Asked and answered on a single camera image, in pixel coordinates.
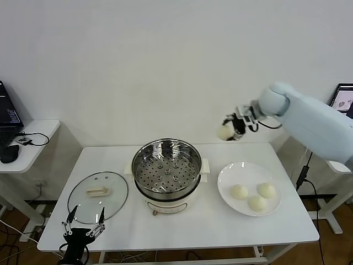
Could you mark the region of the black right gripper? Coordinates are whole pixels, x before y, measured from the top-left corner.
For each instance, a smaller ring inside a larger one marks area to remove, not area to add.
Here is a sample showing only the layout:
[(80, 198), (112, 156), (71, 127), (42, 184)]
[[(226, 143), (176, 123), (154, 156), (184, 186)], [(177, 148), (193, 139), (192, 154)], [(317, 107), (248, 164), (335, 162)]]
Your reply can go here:
[(234, 134), (227, 138), (227, 141), (238, 141), (242, 138), (242, 135), (246, 133), (246, 125), (243, 119), (238, 119), (235, 113), (226, 115), (223, 120), (223, 124), (227, 124), (232, 121)]

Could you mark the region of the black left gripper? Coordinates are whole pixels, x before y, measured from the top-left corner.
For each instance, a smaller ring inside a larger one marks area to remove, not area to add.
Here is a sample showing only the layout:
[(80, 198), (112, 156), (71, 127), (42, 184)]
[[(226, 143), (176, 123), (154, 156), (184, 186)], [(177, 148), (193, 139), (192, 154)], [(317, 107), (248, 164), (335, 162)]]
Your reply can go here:
[(85, 228), (72, 228), (71, 223), (74, 220), (77, 211), (77, 205), (68, 213), (65, 221), (62, 222), (64, 230), (65, 243), (62, 247), (66, 247), (62, 261), (89, 261), (88, 245), (95, 241), (105, 230), (104, 214), (105, 208), (102, 208), (98, 223), (95, 227), (90, 229)]

